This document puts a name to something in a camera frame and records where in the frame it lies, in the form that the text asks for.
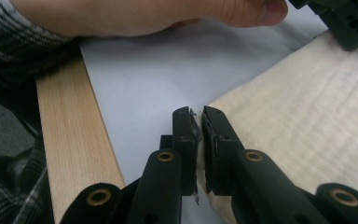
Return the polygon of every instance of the clamp jaw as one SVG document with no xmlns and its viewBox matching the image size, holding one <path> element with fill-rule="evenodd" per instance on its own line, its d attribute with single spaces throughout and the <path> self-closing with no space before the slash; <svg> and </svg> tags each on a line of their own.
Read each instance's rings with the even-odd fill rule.
<svg viewBox="0 0 358 224">
<path fill-rule="evenodd" d="M 289 0 L 297 9 L 308 5 L 346 50 L 358 49 L 358 0 Z"/>
<path fill-rule="evenodd" d="M 205 106 L 202 130 L 188 107 L 172 114 L 172 135 L 162 135 L 141 178 L 124 189 L 84 189 L 62 224 L 179 224 L 182 196 L 197 194 L 196 161 L 203 133 L 208 193 L 232 196 L 237 223 L 358 223 L 358 191 L 321 185 L 315 195 L 297 188 L 265 153 L 245 149 L 225 114 Z"/>
</svg>

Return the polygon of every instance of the wooden edge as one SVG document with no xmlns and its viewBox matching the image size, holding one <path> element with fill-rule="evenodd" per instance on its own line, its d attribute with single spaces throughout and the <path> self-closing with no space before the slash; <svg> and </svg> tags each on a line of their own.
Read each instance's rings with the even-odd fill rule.
<svg viewBox="0 0 358 224">
<path fill-rule="evenodd" d="M 36 81 L 54 218 L 95 183 L 124 187 L 83 60 Z"/>
</svg>

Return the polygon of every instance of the light wood board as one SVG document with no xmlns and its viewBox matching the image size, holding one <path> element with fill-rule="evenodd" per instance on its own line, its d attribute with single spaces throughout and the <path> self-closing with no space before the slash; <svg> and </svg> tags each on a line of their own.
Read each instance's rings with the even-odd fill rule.
<svg viewBox="0 0 358 224">
<path fill-rule="evenodd" d="M 83 60 L 36 81 L 55 222 L 95 183 L 124 181 Z"/>
</svg>

